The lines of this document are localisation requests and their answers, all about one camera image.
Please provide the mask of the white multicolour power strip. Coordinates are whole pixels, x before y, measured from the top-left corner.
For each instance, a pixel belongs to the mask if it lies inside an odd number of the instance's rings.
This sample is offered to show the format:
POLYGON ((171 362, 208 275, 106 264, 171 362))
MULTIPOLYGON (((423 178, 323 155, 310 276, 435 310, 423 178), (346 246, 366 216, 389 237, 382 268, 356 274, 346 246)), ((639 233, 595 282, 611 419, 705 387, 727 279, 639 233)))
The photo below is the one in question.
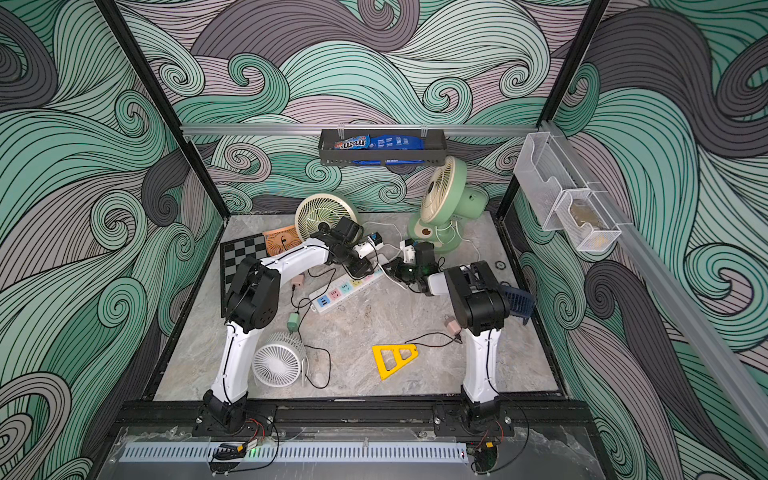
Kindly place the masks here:
POLYGON ((362 292, 382 276, 381 271, 376 271, 361 280, 355 280, 345 274, 333 280, 328 287, 320 288, 310 295, 311 310, 318 314, 325 314, 338 307, 345 300, 362 292))

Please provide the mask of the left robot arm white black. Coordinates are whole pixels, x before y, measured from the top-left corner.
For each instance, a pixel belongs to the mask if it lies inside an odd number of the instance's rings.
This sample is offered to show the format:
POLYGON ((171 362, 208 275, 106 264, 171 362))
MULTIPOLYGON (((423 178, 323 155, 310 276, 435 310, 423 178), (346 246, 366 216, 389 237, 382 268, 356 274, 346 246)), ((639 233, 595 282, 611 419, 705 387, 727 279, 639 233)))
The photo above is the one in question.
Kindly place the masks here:
POLYGON ((226 341, 217 376, 203 397, 206 410, 222 424, 242 411, 248 377, 259 337, 274 320, 281 288, 299 274, 323 265, 339 264, 350 270, 371 263, 355 247, 363 227, 343 217, 336 226, 323 225, 300 245, 272 257, 245 257, 226 293, 226 341))

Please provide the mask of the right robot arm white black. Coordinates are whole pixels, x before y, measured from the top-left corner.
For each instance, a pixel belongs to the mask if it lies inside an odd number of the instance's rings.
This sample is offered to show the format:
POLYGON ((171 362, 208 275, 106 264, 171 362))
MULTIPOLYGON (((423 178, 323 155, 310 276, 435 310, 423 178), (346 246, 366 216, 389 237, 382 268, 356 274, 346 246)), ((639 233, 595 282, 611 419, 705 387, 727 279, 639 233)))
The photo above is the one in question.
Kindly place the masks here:
POLYGON ((510 315, 502 284, 484 260, 442 269, 429 242, 414 244, 411 263, 397 257, 383 266, 385 274, 416 293, 446 296, 453 318, 460 327, 466 350, 466 368, 461 391, 471 407, 493 402, 495 367, 501 329, 510 315))

